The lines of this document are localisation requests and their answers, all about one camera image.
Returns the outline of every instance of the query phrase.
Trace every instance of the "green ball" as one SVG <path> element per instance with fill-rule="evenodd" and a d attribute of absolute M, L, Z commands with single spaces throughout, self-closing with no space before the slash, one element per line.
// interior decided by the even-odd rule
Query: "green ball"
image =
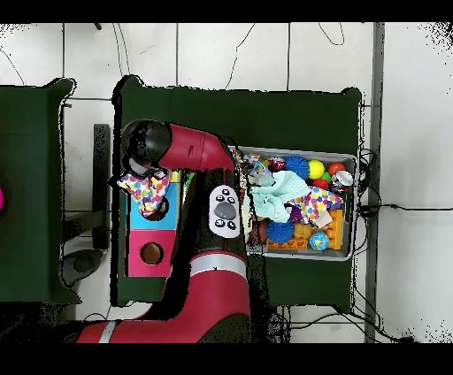
<path fill-rule="evenodd" d="M 326 180 L 327 182 L 330 182 L 330 180 L 332 179 L 332 177 L 330 177 L 329 172 L 324 172 L 324 173 L 322 173 L 321 179 L 322 179 L 322 180 Z"/>

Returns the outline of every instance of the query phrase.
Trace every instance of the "light blue cloth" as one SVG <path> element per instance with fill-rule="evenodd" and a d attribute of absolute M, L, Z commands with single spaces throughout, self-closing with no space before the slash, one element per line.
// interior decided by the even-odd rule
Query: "light blue cloth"
<path fill-rule="evenodd" d="M 285 203 L 291 199 L 308 195 L 311 191 L 304 180 L 291 171 L 273 173 L 275 183 L 270 187 L 251 187 L 253 204 L 257 216 L 269 218 L 276 223 L 286 223 L 289 212 Z M 246 194 L 243 202 L 244 209 L 250 210 L 250 199 Z"/>

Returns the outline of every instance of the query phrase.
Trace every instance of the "dark green table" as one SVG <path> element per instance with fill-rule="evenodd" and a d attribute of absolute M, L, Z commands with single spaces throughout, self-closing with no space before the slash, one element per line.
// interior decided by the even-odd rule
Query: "dark green table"
<path fill-rule="evenodd" d="M 59 278 L 63 243 L 61 103 L 72 80 L 0 87 L 0 301 L 77 303 Z"/>
<path fill-rule="evenodd" d="M 360 100 L 361 94 L 356 88 L 345 89 L 340 94 L 148 88 L 138 77 L 128 76 L 114 91 L 113 157 L 118 163 L 120 129 L 135 119 L 169 121 L 207 130 L 224 139 L 232 137 L 240 146 L 356 155 Z M 118 190 L 113 199 L 119 199 L 116 225 L 119 225 L 119 253 L 122 255 L 127 202 Z M 113 271 L 118 272 L 118 280 L 114 277 L 111 285 L 116 287 L 118 282 L 118 303 L 158 301 L 165 280 L 126 278 L 123 256 L 118 256 L 118 250 L 116 253 L 118 270 L 113 267 Z M 273 304 L 336 305 L 349 311 L 351 260 L 266 258 L 265 271 Z"/>

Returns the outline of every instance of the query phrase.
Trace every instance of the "metal pole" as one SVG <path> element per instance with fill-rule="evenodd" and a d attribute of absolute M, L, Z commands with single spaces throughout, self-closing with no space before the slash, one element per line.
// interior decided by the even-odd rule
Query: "metal pole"
<path fill-rule="evenodd" d="M 372 58 L 372 122 L 370 128 L 370 149 L 375 153 L 372 166 L 368 204 L 379 204 L 380 186 L 380 130 L 382 121 L 382 91 L 384 78 L 384 22 L 374 22 L 374 42 Z M 369 218 L 368 250 L 366 251 L 365 313 L 376 321 L 376 281 L 378 268 L 378 215 Z M 374 342 L 374 326 L 365 322 L 365 343 Z"/>

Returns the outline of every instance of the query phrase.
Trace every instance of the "gray bin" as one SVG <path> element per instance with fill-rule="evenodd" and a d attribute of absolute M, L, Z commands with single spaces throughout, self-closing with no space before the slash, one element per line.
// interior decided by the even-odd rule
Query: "gray bin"
<path fill-rule="evenodd" d="M 342 245 L 340 250 L 327 248 L 324 251 L 310 249 L 306 250 L 268 250 L 266 245 L 250 246 L 247 244 L 247 253 L 263 253 L 264 256 L 294 258 L 294 259 L 314 259 L 322 261 L 344 262 L 348 260 L 354 250 L 355 239 L 355 220 L 357 214 L 357 184 L 359 179 L 358 159 L 354 155 L 347 154 L 329 154 L 324 152 L 311 152 L 291 149 L 262 149 L 252 147 L 239 147 L 244 153 L 257 153 L 263 157 L 290 157 L 300 156 L 307 160 L 317 159 L 325 166 L 332 162 L 341 162 L 346 170 L 354 177 L 354 185 L 346 194 L 340 195 L 344 200 L 343 220 L 342 220 Z"/>

